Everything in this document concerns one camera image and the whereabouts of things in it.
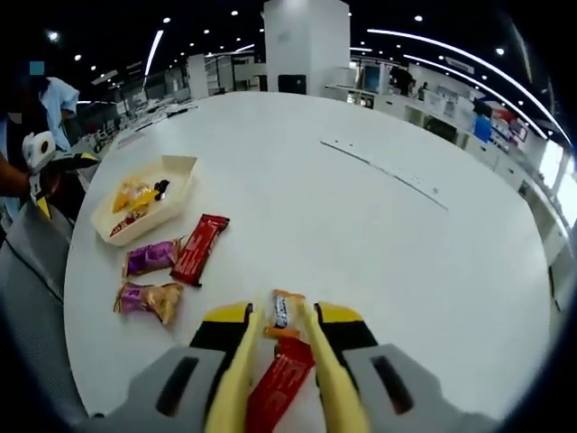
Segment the light strip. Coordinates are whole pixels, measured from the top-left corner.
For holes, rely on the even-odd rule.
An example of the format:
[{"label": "light strip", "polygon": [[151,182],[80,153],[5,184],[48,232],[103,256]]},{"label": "light strip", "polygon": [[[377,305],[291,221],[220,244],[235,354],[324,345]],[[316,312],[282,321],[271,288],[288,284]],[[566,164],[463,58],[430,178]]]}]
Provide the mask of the light strip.
[{"label": "light strip", "polygon": [[467,51],[461,50],[460,48],[454,47],[453,45],[449,45],[448,43],[436,41],[434,39],[426,38],[424,36],[417,36],[415,34],[404,33],[404,32],[393,32],[391,30],[368,29],[367,32],[378,33],[378,34],[389,34],[391,36],[400,36],[403,38],[414,39],[416,41],[433,43],[434,45],[437,45],[439,47],[445,48],[445,49],[450,50],[450,51],[457,52],[457,53],[461,54],[462,56],[468,57],[471,60],[475,60],[477,63],[480,63],[481,65],[483,65],[485,68],[490,69],[493,72],[495,72],[496,74],[500,75],[506,81],[508,81],[510,84],[515,86],[518,90],[520,90],[521,93],[523,93],[526,97],[528,97],[541,110],[541,112],[559,129],[559,131],[561,131],[561,134],[563,134],[563,137],[565,137],[565,140],[567,140],[567,142],[569,144],[571,144],[571,139],[569,138],[569,135],[567,134],[567,132],[565,132],[565,130],[561,127],[561,124],[559,124],[559,122],[557,122],[557,120],[554,118],[554,116],[551,113],[549,113],[549,111],[547,111],[547,108],[543,104],[541,104],[541,101],[539,101],[536,97],[534,97],[531,94],[531,92],[529,92],[526,88],[521,86],[521,84],[516,82],[512,77],[507,75],[501,69],[491,65],[487,61],[485,61],[485,60],[483,60],[483,59],[481,59],[481,58],[479,58],[473,54],[470,54]]},{"label": "light strip", "polygon": [[239,48],[238,50],[235,50],[234,52],[241,52],[241,51],[244,51],[244,50],[249,50],[249,49],[251,49],[251,48],[254,48],[254,44],[247,45],[246,47]]},{"label": "light strip", "polygon": [[144,71],[144,77],[148,77],[148,72],[151,70],[152,59],[154,59],[154,53],[159,46],[160,38],[164,33],[163,30],[158,30],[156,36],[154,36],[154,41],[152,42],[151,52],[148,55],[148,61],[146,62],[146,70]]},{"label": "light strip", "polygon": [[78,101],[77,104],[80,105],[90,105],[90,104],[113,104],[113,102],[108,101]]},{"label": "light strip", "polygon": [[488,88],[487,86],[485,86],[483,83],[480,83],[479,81],[477,81],[474,78],[468,77],[465,74],[462,74],[461,72],[459,72],[458,70],[454,70],[451,68],[447,68],[444,65],[439,65],[438,63],[434,63],[433,61],[429,61],[429,60],[425,60],[425,59],[420,59],[419,57],[415,57],[415,56],[409,56],[408,54],[405,54],[405,57],[407,59],[411,59],[411,60],[415,60],[415,61],[421,61],[423,63],[432,65],[432,66],[436,66],[439,69],[444,69],[447,72],[451,72],[452,74],[456,75],[457,77],[461,77],[461,78],[465,78],[469,81],[471,81],[471,83],[473,83],[475,86],[479,86],[480,88],[483,88],[485,90],[487,90],[489,93],[493,94],[494,96],[498,97],[500,100],[502,100],[505,104],[507,104],[508,106],[510,106],[511,108],[514,108],[515,111],[517,111],[517,113],[523,117],[523,119],[530,124],[533,129],[536,130],[536,132],[541,135],[541,138],[543,138],[544,140],[547,139],[547,135],[543,132],[543,130],[537,126],[537,124],[535,122],[533,122],[533,120],[531,120],[531,118],[526,115],[525,113],[523,113],[523,111],[521,111],[521,109],[518,106],[515,106],[511,101],[509,101],[508,99],[506,99],[504,96],[502,96],[501,94],[497,93],[495,90],[493,90],[492,88]]}]

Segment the person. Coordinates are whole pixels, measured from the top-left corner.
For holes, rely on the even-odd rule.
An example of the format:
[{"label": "person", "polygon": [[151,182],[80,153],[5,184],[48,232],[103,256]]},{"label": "person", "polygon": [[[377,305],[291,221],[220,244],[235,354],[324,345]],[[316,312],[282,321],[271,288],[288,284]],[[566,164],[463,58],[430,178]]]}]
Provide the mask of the person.
[{"label": "person", "polygon": [[[5,99],[0,111],[0,195],[6,196],[4,207],[12,219],[26,200],[29,169],[23,157],[23,138],[51,131],[62,151],[70,149],[62,121],[76,114],[79,92],[59,78],[33,75],[32,63],[19,65],[12,82],[3,83]],[[49,202],[65,217],[76,221],[85,196],[75,173],[43,176],[50,189]]]},{"label": "person", "polygon": [[419,101],[424,101],[424,100],[425,100],[425,90],[428,90],[427,86],[428,86],[428,83],[425,81],[425,82],[423,83],[423,86],[421,86],[420,88],[418,88],[417,97],[418,97]]}]

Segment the ceiling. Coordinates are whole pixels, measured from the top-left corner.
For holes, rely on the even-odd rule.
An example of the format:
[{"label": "ceiling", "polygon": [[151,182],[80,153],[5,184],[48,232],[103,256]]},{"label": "ceiling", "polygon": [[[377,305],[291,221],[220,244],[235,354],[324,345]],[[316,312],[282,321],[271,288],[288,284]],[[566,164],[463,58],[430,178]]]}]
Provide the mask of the ceiling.
[{"label": "ceiling", "polygon": [[[22,22],[16,37],[24,39],[27,32],[36,27],[59,33],[58,42],[48,43],[43,55],[49,71],[80,89],[83,99],[106,98],[112,83],[105,81],[95,86],[91,82],[110,70],[119,73],[112,81],[142,79],[158,30],[165,33],[156,51],[151,73],[174,65],[174,60],[178,64],[189,54],[233,51],[252,43],[256,44],[255,50],[264,55],[264,33],[260,32],[264,27],[262,0],[187,3],[165,0],[155,6],[143,2],[119,4],[109,0],[93,6],[80,3],[40,6],[41,10],[36,10],[36,15],[22,10],[22,16],[14,14],[10,17],[10,25],[14,28],[15,21]],[[367,29],[409,32],[457,46],[519,81],[550,111],[554,111],[570,135],[577,137],[572,130],[572,119],[577,115],[577,90],[572,85],[572,69],[567,67],[566,59],[559,55],[558,49],[552,49],[572,28],[571,16],[563,13],[568,4],[553,0],[553,3],[547,2],[548,8],[540,6],[539,10],[530,10],[527,4],[521,6],[512,1],[499,2],[500,8],[491,1],[477,5],[448,0],[348,0],[346,3],[352,13],[352,46],[361,47],[361,42],[364,42],[363,47],[373,49],[372,56],[379,57],[379,51],[382,51],[382,57],[395,60],[401,60],[403,54],[412,54],[435,62],[439,62],[440,55],[464,61],[475,67],[473,75],[476,79],[487,75],[487,80],[483,81],[485,84],[511,101],[523,100],[523,110],[535,120],[546,120],[507,81],[471,60],[429,43],[371,34]],[[238,14],[233,16],[232,11],[238,11]],[[417,14],[423,16],[422,22],[415,21]],[[169,23],[162,22],[165,17],[170,18]],[[209,34],[204,34],[204,30],[209,30]],[[499,56],[495,51],[497,48],[503,48],[505,54]],[[77,54],[82,57],[74,61]],[[141,64],[127,69],[137,62]],[[91,70],[92,66],[96,66],[96,70]]]}]

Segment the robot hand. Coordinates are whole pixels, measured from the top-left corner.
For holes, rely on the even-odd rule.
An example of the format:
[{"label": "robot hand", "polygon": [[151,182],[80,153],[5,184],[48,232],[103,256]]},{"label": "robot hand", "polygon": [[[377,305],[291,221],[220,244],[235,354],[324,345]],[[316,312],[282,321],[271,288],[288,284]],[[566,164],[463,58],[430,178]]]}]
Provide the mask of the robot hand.
[{"label": "robot hand", "polygon": [[30,196],[42,213],[51,219],[46,198],[53,192],[46,189],[46,177],[54,177],[64,171],[85,169],[99,163],[90,153],[64,152],[56,147],[50,131],[28,134],[23,140],[23,155],[30,169]]}]

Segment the snack wrapper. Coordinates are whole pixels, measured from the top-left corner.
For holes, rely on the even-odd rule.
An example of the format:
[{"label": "snack wrapper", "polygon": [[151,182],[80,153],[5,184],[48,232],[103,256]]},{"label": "snack wrapper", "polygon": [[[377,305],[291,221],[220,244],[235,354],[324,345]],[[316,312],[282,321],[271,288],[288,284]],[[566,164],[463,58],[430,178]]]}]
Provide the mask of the snack wrapper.
[{"label": "snack wrapper", "polygon": [[200,217],[197,227],[182,248],[177,263],[172,268],[170,276],[177,281],[200,287],[200,276],[205,269],[213,245],[226,229],[229,218],[204,214]]},{"label": "snack wrapper", "polygon": [[126,254],[123,277],[144,275],[145,273],[171,268],[179,256],[180,240],[145,245]]},{"label": "snack wrapper", "polygon": [[176,282],[162,286],[142,286],[126,281],[116,295],[114,311],[122,314],[133,311],[150,312],[156,315],[162,325],[168,325],[176,316],[183,289]]},{"label": "snack wrapper", "polygon": [[151,191],[151,187],[147,183],[139,182],[136,179],[123,181],[116,191],[112,213],[115,214],[124,208],[129,207],[146,191]]},{"label": "snack wrapper", "polygon": [[128,214],[120,223],[113,227],[110,236],[112,237],[116,235],[130,224],[148,214],[149,206],[158,193],[158,191],[150,189],[146,184],[141,184],[141,188],[139,189],[137,196],[135,196],[136,199],[131,201],[131,204],[129,205]]},{"label": "snack wrapper", "polygon": [[245,431],[271,433],[315,366],[311,348],[296,338],[281,338],[277,356],[247,401]]},{"label": "snack wrapper", "polygon": [[273,290],[272,307],[274,313],[270,318],[270,324],[264,328],[263,335],[270,338],[280,338],[282,336],[299,338],[300,333],[296,328],[298,304],[304,299],[305,296],[299,293]]}]

